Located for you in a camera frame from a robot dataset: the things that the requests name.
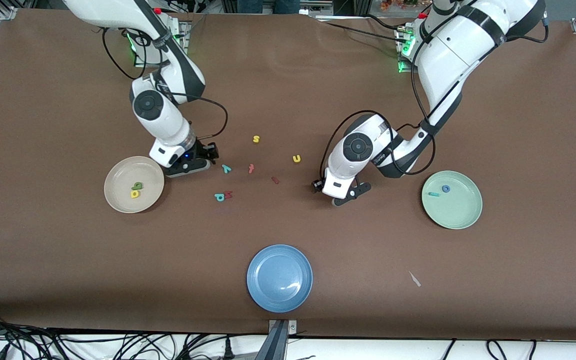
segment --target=blue plate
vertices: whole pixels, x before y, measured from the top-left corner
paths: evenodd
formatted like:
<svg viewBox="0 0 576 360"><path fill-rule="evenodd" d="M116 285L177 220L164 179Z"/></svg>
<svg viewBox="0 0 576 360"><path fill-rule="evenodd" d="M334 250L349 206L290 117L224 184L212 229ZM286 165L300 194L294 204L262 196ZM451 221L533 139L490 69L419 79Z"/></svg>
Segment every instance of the blue plate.
<svg viewBox="0 0 576 360"><path fill-rule="evenodd" d="M287 313L299 308L313 288L313 268L304 254L286 244L259 251L248 267L248 292L268 312Z"/></svg>

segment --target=white plate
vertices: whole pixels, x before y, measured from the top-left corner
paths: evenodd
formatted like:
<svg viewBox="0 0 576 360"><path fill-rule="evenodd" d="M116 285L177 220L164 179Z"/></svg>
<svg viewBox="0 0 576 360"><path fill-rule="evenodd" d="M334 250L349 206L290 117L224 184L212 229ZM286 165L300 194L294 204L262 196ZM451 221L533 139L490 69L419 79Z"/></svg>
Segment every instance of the white plate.
<svg viewBox="0 0 576 360"><path fill-rule="evenodd" d="M131 198L132 187L142 183L139 196ZM164 172L150 157L133 156L119 161L105 177L103 194L118 212L134 214L150 208L164 190Z"/></svg>

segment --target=plate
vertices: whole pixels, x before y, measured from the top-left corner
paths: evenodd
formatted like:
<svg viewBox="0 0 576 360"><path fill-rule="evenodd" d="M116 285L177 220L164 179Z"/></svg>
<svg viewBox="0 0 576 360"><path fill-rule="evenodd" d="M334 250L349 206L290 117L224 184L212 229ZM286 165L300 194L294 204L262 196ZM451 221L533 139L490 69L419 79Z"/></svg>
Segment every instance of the plate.
<svg viewBox="0 0 576 360"><path fill-rule="evenodd" d="M477 185L456 171L432 174L423 184L421 202L432 221L453 230L476 223L483 207L482 193Z"/></svg>
<svg viewBox="0 0 576 360"><path fill-rule="evenodd" d="M137 198L131 197L135 183L142 183ZM105 177L103 193L118 212L134 214L150 208L164 190L164 172L150 157L133 156L119 161Z"/></svg>
<svg viewBox="0 0 576 360"><path fill-rule="evenodd" d="M313 288L313 269L306 256L287 244L259 251L246 276L250 296L268 312L287 313L299 308Z"/></svg>

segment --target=green plate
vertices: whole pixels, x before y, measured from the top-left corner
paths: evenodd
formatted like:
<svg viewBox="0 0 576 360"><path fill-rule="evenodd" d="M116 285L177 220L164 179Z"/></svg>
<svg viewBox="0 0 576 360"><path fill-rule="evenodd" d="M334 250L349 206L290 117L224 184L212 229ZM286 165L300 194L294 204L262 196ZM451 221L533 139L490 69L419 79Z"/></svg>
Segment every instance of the green plate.
<svg viewBox="0 0 576 360"><path fill-rule="evenodd" d="M477 185L456 171L432 174L423 184L421 202L430 219L454 230L468 228L477 222L483 207L482 193Z"/></svg>

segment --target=round black joint cap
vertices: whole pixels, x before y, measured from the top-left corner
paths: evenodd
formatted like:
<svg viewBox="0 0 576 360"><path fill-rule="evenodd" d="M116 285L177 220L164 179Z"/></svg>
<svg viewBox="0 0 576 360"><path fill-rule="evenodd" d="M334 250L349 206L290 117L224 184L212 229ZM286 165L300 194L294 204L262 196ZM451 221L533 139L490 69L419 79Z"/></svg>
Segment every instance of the round black joint cap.
<svg viewBox="0 0 576 360"><path fill-rule="evenodd" d="M343 156L351 162L363 162L373 153L373 142L361 132L355 132L345 137L343 141Z"/></svg>
<svg viewBox="0 0 576 360"><path fill-rule="evenodd" d="M142 91L134 98L132 108L142 119L152 121L160 117L164 107L163 95L155 90Z"/></svg>

